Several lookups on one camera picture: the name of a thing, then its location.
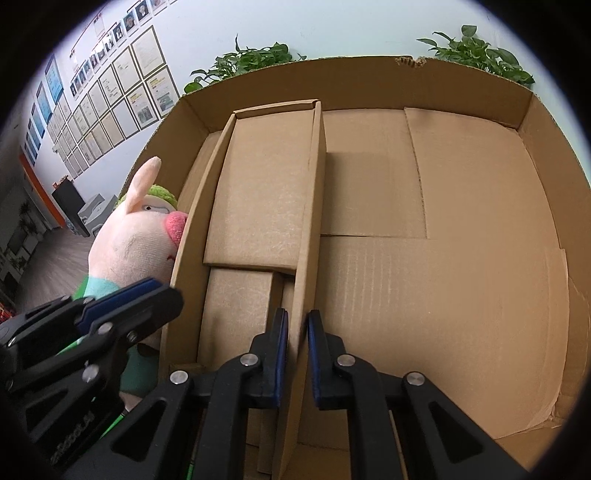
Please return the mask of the framed certificates on wall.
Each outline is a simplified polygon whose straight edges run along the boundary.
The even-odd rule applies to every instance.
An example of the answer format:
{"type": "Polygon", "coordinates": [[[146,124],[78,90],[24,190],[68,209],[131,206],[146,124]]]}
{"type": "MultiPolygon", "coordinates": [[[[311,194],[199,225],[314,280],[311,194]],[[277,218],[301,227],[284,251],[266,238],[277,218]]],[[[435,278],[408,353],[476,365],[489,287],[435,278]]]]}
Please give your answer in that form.
{"type": "Polygon", "coordinates": [[[179,100],[156,30],[122,21],[103,33],[68,82],[55,57],[34,84],[21,152],[34,166],[47,143],[75,179],[103,156],[163,120],[179,100]]]}

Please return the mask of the left potted green plant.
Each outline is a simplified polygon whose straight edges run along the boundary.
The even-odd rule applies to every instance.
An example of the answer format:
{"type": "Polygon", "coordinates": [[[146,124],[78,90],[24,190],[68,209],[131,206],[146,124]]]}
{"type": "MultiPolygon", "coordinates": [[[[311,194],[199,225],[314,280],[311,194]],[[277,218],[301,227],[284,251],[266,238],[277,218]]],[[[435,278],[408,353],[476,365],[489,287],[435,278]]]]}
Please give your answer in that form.
{"type": "Polygon", "coordinates": [[[195,69],[191,80],[183,87],[185,94],[204,89],[230,78],[277,65],[300,62],[307,57],[294,53],[287,44],[274,42],[262,48],[242,47],[235,36],[235,49],[215,57],[206,69],[195,69]]]}

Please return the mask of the large shallow cardboard tray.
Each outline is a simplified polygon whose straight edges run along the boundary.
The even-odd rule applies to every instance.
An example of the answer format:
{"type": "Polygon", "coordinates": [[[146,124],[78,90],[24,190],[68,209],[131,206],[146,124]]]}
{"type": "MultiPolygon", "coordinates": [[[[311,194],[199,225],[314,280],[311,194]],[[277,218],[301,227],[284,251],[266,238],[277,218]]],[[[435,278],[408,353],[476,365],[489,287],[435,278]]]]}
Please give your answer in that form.
{"type": "MultiPolygon", "coordinates": [[[[308,313],[378,371],[426,375],[528,476],[590,386],[590,186],[569,142],[511,81],[434,59],[344,57],[181,98],[138,162],[161,159],[157,183],[180,208],[177,184],[225,114],[308,98],[325,128],[308,313]]],[[[318,410],[312,396],[308,313],[282,479],[353,479],[346,411],[318,410]]],[[[279,411],[250,414],[243,479],[274,479],[259,463],[259,421],[279,411]]]]}

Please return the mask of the narrow cardboard box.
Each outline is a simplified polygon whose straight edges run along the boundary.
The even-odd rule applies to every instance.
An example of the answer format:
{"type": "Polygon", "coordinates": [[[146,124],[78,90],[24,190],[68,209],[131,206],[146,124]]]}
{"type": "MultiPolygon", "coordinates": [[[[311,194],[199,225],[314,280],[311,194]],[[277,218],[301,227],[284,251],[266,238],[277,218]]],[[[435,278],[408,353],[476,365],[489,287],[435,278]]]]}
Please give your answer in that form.
{"type": "Polygon", "coordinates": [[[260,418],[259,463],[286,474],[304,396],[304,317],[315,300],[325,128],[318,99],[259,103],[223,116],[177,184],[188,219],[171,282],[181,315],[163,330],[160,370],[216,369],[288,313],[286,384],[260,418]]]}

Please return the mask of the potted green plant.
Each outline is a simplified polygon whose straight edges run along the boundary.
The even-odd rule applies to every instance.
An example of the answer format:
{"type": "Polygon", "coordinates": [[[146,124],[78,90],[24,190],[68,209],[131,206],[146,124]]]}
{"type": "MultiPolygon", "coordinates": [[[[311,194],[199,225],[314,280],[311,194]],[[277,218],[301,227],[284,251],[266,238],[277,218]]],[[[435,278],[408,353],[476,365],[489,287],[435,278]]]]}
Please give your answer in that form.
{"type": "Polygon", "coordinates": [[[206,69],[195,69],[191,80],[183,87],[185,94],[204,89],[230,78],[277,65],[300,62],[307,57],[294,53],[287,44],[274,42],[262,48],[242,47],[235,36],[235,49],[215,57],[206,69]]]}
{"type": "Polygon", "coordinates": [[[473,67],[529,89],[536,83],[534,76],[523,68],[512,52],[482,39],[476,25],[462,25],[458,39],[442,31],[433,34],[447,44],[440,44],[435,38],[418,38],[418,41],[428,45],[437,59],[473,67]]]}

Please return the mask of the right potted green plant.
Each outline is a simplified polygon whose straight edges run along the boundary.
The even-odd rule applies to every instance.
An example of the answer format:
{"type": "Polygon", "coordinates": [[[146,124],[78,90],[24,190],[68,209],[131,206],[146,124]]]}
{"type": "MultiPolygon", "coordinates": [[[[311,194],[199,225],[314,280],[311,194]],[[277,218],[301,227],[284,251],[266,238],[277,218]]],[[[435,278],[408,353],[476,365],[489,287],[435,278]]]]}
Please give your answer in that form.
{"type": "Polygon", "coordinates": [[[473,67],[529,89],[536,83],[534,76],[523,68],[512,52],[482,39],[476,25],[462,25],[458,39],[442,31],[433,34],[447,44],[440,44],[435,38],[418,38],[418,41],[428,45],[437,59],[473,67]]]}

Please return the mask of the black cabinet in background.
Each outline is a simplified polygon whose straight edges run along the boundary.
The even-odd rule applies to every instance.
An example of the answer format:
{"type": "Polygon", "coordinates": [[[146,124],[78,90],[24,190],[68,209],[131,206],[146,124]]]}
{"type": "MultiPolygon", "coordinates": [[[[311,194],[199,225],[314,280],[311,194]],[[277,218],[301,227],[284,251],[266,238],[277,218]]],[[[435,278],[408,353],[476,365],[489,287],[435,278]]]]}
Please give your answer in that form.
{"type": "Polygon", "coordinates": [[[73,231],[83,237],[89,237],[90,234],[78,215],[85,201],[68,177],[62,178],[54,185],[52,197],[65,214],[73,231]]]}

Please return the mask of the pink pig plush toy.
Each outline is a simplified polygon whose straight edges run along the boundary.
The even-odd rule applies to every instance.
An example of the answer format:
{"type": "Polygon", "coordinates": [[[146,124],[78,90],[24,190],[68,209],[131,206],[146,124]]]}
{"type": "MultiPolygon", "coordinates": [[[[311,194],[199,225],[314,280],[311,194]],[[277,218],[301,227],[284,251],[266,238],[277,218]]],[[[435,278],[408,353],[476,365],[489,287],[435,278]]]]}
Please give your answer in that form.
{"type": "Polygon", "coordinates": [[[161,159],[147,160],[99,230],[88,255],[85,297],[105,297],[145,278],[170,282],[187,222],[173,194],[156,184],[161,159]]]}

